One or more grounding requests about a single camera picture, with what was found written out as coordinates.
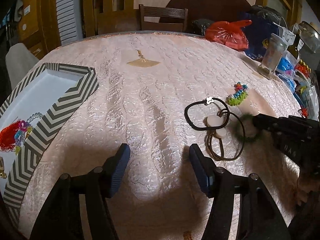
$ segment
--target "red plastic bag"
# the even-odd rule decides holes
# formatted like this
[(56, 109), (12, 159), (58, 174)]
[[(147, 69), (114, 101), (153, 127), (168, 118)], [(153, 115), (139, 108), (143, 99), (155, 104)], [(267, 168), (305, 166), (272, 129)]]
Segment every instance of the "red plastic bag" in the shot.
[(248, 48), (249, 43), (240, 28), (248, 26), (251, 23), (251, 20), (232, 23), (215, 22), (207, 28), (205, 38), (209, 41), (215, 41), (236, 50), (245, 50)]

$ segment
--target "wine bottle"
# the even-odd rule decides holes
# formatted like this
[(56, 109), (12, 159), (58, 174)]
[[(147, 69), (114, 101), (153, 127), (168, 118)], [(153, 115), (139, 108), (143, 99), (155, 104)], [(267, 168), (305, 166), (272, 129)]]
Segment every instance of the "wine bottle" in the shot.
[(301, 35), (301, 30), (298, 30), (293, 44), (290, 45), (287, 49), (287, 51), (289, 51), (292, 54), (292, 56), (294, 56), (296, 59), (298, 59), (299, 57), (298, 45), (300, 41), (300, 35)]

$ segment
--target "white round disc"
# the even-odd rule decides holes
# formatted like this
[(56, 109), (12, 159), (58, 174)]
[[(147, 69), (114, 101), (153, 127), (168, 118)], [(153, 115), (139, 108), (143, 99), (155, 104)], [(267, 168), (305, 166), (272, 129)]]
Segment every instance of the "white round disc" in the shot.
[(221, 129), (217, 129), (216, 130), (216, 137), (217, 138), (222, 139), (222, 138), (225, 138), (226, 135), (227, 135), (227, 130), (226, 129), (221, 128)]
[(225, 119), (217, 115), (210, 115), (207, 117), (207, 126), (220, 126), (224, 123)]

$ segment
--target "jar lid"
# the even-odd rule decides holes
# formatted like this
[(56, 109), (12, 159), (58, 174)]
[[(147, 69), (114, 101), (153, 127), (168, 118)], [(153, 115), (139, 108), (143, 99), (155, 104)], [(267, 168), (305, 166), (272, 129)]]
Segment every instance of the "jar lid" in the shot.
[(271, 38), (273, 38), (273, 40), (277, 43), (277, 44), (282, 44), (283, 46), (287, 46), (287, 43), (284, 41), (284, 39), (282, 39), (281, 37), (279, 37), (278, 35), (275, 35), (274, 33), (271, 33)]

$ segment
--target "black and white striped pattern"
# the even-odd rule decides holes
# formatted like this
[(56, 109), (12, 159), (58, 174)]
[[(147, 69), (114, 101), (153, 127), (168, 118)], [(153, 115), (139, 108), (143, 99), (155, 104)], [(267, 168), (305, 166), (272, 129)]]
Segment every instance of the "black and white striped pattern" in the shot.
[(51, 106), (34, 127), (13, 162), (5, 185), (3, 199), (9, 210), (12, 222), (16, 225), (19, 221), (20, 207), (25, 191), (43, 152), (70, 116), (98, 88), (97, 75), (93, 68), (44, 63), (24, 79), (27, 80), (24, 85), (19, 86), (19, 84), (23, 84), (24, 81), (18, 84), (17, 88), (20, 87), (20, 89), (16, 91), (17, 88), (15, 88), (12, 92), (14, 95), (8, 97), (8, 102), (11, 103), (20, 91), (45, 69), (69, 72), (83, 77)]
[(80, 0), (56, 0), (61, 44), (83, 39)]

